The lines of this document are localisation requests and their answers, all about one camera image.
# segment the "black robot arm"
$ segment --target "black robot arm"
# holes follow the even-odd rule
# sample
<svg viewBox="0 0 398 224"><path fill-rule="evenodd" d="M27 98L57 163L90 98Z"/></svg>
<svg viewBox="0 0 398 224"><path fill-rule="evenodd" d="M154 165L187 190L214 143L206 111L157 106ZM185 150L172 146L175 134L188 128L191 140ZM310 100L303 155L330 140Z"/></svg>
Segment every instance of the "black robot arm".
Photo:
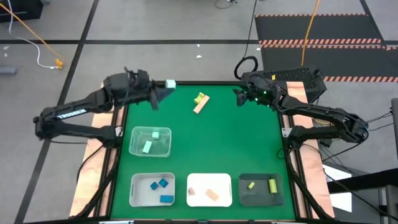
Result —
<svg viewBox="0 0 398 224"><path fill-rule="evenodd" d="M238 106L242 106L247 100L255 101L258 105L268 106L281 114L290 116L300 114L333 124L320 128L292 127L287 137L291 148L300 148L308 139L341 138L346 142L360 143L368 138L368 124L356 114L347 113L341 108L302 103L289 96L286 90L280 87L283 83L256 74L244 74L242 81L242 90L234 90Z"/></svg>
<svg viewBox="0 0 398 224"><path fill-rule="evenodd" d="M125 68L125 73L107 77L101 89L90 93L86 98L65 105L45 108L34 118L35 134L39 139L52 139L59 135L96 138L105 147L118 144L116 131L112 126L94 128L79 124L68 124L62 120L85 113L105 113L113 107L120 108L131 103L149 101L152 109L158 109L158 102L169 96L174 89L156 85L149 80L147 72L137 73Z"/></svg>

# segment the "floor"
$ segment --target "floor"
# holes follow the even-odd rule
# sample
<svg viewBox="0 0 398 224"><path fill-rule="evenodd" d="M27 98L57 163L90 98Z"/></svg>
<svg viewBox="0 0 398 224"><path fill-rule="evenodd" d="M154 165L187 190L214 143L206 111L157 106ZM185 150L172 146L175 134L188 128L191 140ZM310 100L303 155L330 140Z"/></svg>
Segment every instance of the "floor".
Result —
<svg viewBox="0 0 398 224"><path fill-rule="evenodd" d="M52 47L66 59L63 70L49 70L36 63L36 49L27 44L0 44L0 65L18 68L17 75L0 77L0 220L13 223L42 148L34 135L32 118L46 106L53 106L61 94L77 43L94 0L51 0L42 18L27 24L47 40L74 40ZM395 0L366 0L385 40L398 40ZM315 0L265 0L257 3L256 14L311 13ZM87 40L158 40L153 44L84 45L66 97L79 100L101 85L123 66L147 70L161 80L234 80L233 69L243 56L254 1L238 0L228 9L217 9L214 0L99 0ZM318 13L362 13L359 0L322 0ZM0 24L0 40L11 39L8 24ZM19 23L14 35L33 39ZM256 29L251 38L256 39ZM191 42L163 40L193 40ZM230 44L226 40L241 40ZM257 44L248 55L261 56ZM43 45L40 61L52 65L54 56ZM244 64L241 72L251 70ZM328 91L320 104L344 108L364 119L389 111L391 98L398 96L397 83L326 83ZM73 123L91 124L92 115L79 116ZM371 128L392 122L372 123ZM76 141L75 138L58 140ZM348 147L333 143L332 152ZM83 157L83 145L51 144L32 200L19 214L25 222L67 218L75 190L76 172ZM348 166L364 172L398 167L392 126L371 133L361 146L339 157Z"/></svg>

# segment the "black metal frame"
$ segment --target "black metal frame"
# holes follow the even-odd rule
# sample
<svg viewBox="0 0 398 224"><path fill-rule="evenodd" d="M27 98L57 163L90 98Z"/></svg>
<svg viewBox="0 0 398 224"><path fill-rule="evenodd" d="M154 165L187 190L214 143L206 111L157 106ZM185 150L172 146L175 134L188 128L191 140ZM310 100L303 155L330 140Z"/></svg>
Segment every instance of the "black metal frame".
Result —
<svg viewBox="0 0 398 224"><path fill-rule="evenodd" d="M177 85L239 85L239 81L177 81ZM127 114L128 114L128 110L129 107L125 107L124 111L123 111L123 116L122 116L122 123L121 126L125 127L126 126L126 120L127 120ZM283 117L281 114L279 114L278 116L279 119L279 124L281 126L281 128L284 127L284 122L283 122ZM298 170L301 170L300 172L300 178L302 179L302 181L305 180L305 176L304 176L304 172L303 172L303 165L302 165L302 161L301 161L301 156L300 156L300 152L299 151L295 151L296 155L296 163L297 163L297 168ZM109 164L109 156L105 158L104 163ZM286 164L286 168L287 168L287 172L288 172L288 176L289 176L289 186L290 186L290 193L292 195L292 201L293 201L293 209L294 209L294 213L295 213L295 218L301 218L300 217L300 211L299 211L299 205L298 205L298 199L297 199L297 195L296 195L296 190L295 190L295 184L293 182L293 180L290 178L290 173L289 173L289 168ZM118 176L118 171L116 171L116 176L114 178L114 180L111 182L111 188L109 191L109 197L108 197L108 207L106 208L106 216L110 217L111 215L111 210L112 210L112 206L113 206L113 197L114 197L114 188L116 185L116 181L117 181L117 176ZM306 214L307 217L311 217L312 218L312 213L311 213L311 209L310 206L308 204L308 202L305 200L306 203Z"/></svg>

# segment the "green mat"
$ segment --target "green mat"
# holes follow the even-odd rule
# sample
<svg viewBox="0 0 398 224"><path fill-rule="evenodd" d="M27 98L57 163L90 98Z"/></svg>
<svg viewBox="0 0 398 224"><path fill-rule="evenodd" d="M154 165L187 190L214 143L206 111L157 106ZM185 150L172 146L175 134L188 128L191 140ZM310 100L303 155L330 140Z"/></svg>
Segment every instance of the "green mat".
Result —
<svg viewBox="0 0 398 224"><path fill-rule="evenodd" d="M152 111L148 103L129 107L111 218L293 220L295 218L286 164L276 158L282 147L277 113L246 103L238 108L236 86L177 86ZM200 114L193 100L203 92L210 97ZM172 130L168 158L137 157L129 153L135 126ZM169 207L132 207L131 177L136 173L171 172L175 175L175 201ZM232 178L230 207L189 207L187 177L191 173L227 173ZM238 177L242 173L278 173L284 183L285 204L280 207L244 207L239 202Z"/></svg>

